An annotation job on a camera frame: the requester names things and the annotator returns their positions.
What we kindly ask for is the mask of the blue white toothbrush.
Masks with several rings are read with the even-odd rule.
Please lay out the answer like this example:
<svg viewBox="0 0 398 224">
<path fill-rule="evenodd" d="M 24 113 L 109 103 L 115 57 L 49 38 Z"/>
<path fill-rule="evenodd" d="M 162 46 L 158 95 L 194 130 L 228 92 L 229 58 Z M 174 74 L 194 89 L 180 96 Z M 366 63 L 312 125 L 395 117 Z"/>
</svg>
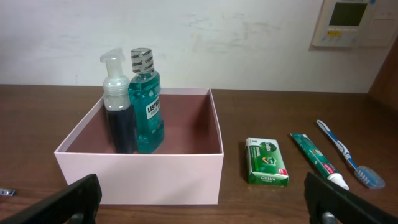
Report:
<svg viewBox="0 0 398 224">
<path fill-rule="evenodd" d="M 318 127 L 331 139 L 344 159 L 354 170 L 355 177 L 369 189 L 383 189 L 386 186 L 384 179 L 372 169 L 366 166 L 357 166 L 351 157 L 348 148 L 333 134 L 331 129 L 321 120 L 316 120 Z"/>
</svg>

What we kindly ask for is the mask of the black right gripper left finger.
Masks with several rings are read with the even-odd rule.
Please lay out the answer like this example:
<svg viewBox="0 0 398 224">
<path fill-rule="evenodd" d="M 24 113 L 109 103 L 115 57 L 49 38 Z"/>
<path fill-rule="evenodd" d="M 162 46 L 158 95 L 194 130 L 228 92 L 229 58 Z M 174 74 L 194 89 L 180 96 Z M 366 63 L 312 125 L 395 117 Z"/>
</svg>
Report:
<svg viewBox="0 0 398 224">
<path fill-rule="evenodd" d="M 97 175 L 89 174 L 65 189 L 16 213 L 2 224 L 82 223 L 95 224 L 102 198 Z"/>
</svg>

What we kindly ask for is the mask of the green toothpaste tube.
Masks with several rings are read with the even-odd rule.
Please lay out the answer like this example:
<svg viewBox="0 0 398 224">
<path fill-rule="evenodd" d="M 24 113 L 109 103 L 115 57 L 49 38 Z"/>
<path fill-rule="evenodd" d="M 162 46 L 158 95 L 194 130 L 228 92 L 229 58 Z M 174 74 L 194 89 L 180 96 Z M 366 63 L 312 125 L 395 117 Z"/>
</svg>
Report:
<svg viewBox="0 0 398 224">
<path fill-rule="evenodd" d="M 322 154 L 319 148 L 314 145 L 306 134 L 291 133 L 290 135 L 324 178 L 345 190 L 349 190 L 349 186 L 343 179 L 343 176 L 335 169 L 331 162 Z"/>
</svg>

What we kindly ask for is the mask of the green Dettol soap box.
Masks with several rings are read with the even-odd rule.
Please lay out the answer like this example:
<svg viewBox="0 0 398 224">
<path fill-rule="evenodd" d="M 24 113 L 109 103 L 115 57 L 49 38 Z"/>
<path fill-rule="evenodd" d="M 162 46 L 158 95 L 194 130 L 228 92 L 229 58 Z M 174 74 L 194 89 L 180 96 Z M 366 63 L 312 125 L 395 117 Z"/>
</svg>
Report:
<svg viewBox="0 0 398 224">
<path fill-rule="evenodd" d="M 288 185 L 289 175 L 275 139 L 247 138 L 245 151 L 250 184 Z"/>
</svg>

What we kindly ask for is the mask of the teal Listerine mouthwash bottle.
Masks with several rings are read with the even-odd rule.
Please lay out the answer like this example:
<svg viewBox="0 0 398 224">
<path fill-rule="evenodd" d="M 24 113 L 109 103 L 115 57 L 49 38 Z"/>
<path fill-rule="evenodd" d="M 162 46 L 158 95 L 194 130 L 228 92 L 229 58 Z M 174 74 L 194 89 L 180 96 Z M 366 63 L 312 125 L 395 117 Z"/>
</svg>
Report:
<svg viewBox="0 0 398 224">
<path fill-rule="evenodd" d="M 132 71 L 129 96 L 137 122 L 137 146 L 141 154 L 153 153 L 164 140 L 164 120 L 160 108 L 160 74 L 155 70 L 152 50 L 131 50 Z"/>
</svg>

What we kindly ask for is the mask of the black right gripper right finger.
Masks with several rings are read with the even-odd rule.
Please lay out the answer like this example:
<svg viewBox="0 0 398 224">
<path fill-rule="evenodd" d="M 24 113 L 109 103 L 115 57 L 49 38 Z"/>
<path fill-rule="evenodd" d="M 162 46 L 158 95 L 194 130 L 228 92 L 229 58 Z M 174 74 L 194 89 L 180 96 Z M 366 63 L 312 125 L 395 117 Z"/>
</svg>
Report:
<svg viewBox="0 0 398 224">
<path fill-rule="evenodd" d="M 304 186 L 310 223 L 397 223 L 397 217 L 311 172 Z"/>
</svg>

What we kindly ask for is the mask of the purple foam soap pump bottle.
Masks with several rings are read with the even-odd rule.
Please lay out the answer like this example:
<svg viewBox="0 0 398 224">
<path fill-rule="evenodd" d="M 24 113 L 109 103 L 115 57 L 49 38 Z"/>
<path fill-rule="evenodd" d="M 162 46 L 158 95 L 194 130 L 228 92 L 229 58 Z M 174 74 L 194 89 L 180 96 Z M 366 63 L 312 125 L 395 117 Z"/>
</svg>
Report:
<svg viewBox="0 0 398 224">
<path fill-rule="evenodd" d="M 122 49 L 115 48 L 100 57 L 108 76 L 103 81 L 103 102 L 115 151 L 132 154 L 137 151 L 137 125 L 129 97 L 130 79 L 123 74 Z"/>
</svg>

